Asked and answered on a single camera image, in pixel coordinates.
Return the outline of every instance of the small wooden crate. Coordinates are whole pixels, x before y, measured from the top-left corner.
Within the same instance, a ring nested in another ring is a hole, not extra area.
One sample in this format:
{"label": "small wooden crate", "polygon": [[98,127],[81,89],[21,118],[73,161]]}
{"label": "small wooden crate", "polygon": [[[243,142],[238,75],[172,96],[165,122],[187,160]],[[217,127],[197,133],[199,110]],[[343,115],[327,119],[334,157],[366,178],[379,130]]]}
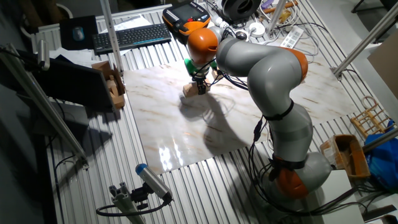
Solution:
{"label": "small wooden crate", "polygon": [[[381,134],[385,133],[386,130],[392,128],[394,124],[383,128],[382,123],[390,119],[390,117],[386,117],[383,120],[379,121],[377,116],[381,114],[384,110],[380,110],[377,112],[377,106],[379,103],[376,103],[369,109],[363,111],[360,115],[351,118],[351,122],[355,125],[355,127],[359,130],[359,132],[367,138],[370,134]],[[367,123],[370,127],[368,129],[364,128],[363,125]]]}

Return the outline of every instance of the computer monitor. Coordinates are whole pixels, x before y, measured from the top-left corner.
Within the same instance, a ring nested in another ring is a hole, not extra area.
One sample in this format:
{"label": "computer monitor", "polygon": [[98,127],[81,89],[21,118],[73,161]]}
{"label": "computer monitor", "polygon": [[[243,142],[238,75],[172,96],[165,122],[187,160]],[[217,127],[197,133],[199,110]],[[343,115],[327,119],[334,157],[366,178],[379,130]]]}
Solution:
{"label": "computer monitor", "polygon": [[[37,55],[18,50],[18,54],[37,63]],[[50,59],[47,71],[32,72],[47,96],[87,106],[93,111],[116,110],[101,71],[75,65],[67,59]]]}

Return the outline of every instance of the orange handheld controller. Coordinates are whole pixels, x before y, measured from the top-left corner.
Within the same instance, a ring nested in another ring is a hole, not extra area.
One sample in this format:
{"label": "orange handheld controller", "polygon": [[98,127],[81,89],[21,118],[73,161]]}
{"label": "orange handheld controller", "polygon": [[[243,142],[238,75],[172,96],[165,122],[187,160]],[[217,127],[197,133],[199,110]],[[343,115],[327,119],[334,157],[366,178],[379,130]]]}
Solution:
{"label": "orange handheld controller", "polygon": [[163,10],[162,17],[172,32],[185,36],[197,29],[207,27],[210,22],[209,13],[191,1],[173,4],[172,7]]}

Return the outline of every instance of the paper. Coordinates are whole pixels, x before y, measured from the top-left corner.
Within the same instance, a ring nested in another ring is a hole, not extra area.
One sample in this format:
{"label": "paper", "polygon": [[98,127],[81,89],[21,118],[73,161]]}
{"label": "paper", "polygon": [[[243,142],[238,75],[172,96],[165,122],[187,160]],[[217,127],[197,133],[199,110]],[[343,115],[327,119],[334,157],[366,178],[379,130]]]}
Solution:
{"label": "paper", "polygon": [[57,50],[50,50],[50,58],[57,58],[59,55],[64,56],[66,59],[75,65],[81,65],[91,68],[91,65],[101,61],[92,60],[93,50],[66,50],[62,47]]}
{"label": "paper", "polygon": [[[146,20],[145,18],[143,18],[142,15],[138,15],[138,16],[133,16],[129,20],[123,21],[123,22],[115,25],[114,29],[115,29],[115,31],[118,31],[118,30],[131,29],[131,28],[135,28],[135,27],[148,26],[148,25],[150,25],[150,22],[148,20]],[[104,34],[107,32],[108,32],[108,29],[105,29],[105,30],[102,30],[102,32],[100,32],[100,34]],[[127,53],[129,51],[130,50],[121,50],[120,55],[124,55],[125,53]]]}

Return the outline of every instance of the blue cap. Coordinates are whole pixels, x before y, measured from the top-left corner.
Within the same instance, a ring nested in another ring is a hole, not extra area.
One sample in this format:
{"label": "blue cap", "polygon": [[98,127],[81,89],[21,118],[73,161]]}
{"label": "blue cap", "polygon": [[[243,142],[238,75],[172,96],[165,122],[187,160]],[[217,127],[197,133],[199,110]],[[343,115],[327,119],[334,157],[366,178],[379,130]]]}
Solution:
{"label": "blue cap", "polygon": [[147,164],[138,164],[136,166],[136,173],[139,175],[146,167],[148,167]]}

